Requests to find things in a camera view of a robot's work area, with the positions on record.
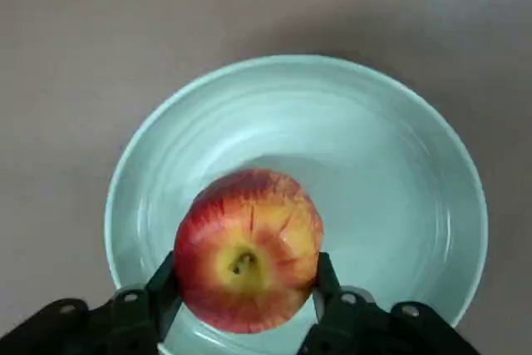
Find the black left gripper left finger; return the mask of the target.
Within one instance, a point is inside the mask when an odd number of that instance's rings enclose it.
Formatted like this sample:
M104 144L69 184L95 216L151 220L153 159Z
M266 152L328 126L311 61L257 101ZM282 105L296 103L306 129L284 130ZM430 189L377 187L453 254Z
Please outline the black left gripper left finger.
M49 303L1 337L2 354L157 354L181 307L169 252L144 286L89 308L79 298Z

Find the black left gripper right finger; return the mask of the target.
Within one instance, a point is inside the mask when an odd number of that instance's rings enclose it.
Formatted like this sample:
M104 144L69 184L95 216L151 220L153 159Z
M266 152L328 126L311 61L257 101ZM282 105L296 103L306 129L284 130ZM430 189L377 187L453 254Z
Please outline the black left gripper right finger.
M330 256L318 256L313 303L317 322L306 354L477 354L433 308L416 301L380 308L366 290L342 286Z

